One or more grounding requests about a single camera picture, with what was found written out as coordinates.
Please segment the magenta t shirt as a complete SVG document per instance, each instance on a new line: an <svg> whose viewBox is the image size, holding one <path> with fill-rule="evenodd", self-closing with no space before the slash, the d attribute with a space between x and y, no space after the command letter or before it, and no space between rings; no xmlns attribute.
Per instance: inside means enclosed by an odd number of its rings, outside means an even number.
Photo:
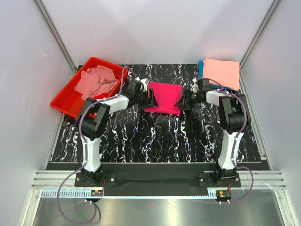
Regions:
<svg viewBox="0 0 301 226"><path fill-rule="evenodd" d="M146 113L164 113L179 115L181 110L175 106L182 95L180 84L159 83L151 81L149 89L153 89L158 107L145 108Z"/></svg>

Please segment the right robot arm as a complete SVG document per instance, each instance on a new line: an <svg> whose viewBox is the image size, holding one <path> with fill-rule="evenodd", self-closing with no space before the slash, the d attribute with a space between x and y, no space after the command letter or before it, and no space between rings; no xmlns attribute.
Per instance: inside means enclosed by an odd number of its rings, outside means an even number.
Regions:
<svg viewBox="0 0 301 226"><path fill-rule="evenodd" d="M181 110L191 110L196 104L206 102L219 108L220 126L223 130L222 150L208 183L222 187L239 181L237 170L252 172L248 167L237 165L239 144L251 119L244 94L235 94L223 86L214 89L210 85L211 80L193 79L190 88L184 90L175 106Z"/></svg>

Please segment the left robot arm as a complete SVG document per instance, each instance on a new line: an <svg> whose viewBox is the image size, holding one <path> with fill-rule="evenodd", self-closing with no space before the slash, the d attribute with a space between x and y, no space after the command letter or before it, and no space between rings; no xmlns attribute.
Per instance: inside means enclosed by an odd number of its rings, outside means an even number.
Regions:
<svg viewBox="0 0 301 226"><path fill-rule="evenodd" d="M114 96L94 99L87 98L76 119L83 146L82 166L76 170L78 181L86 181L91 186L103 182L99 147L101 136L112 113L126 110L134 105L142 109L157 107L153 89L149 88L148 79L133 79Z"/></svg>

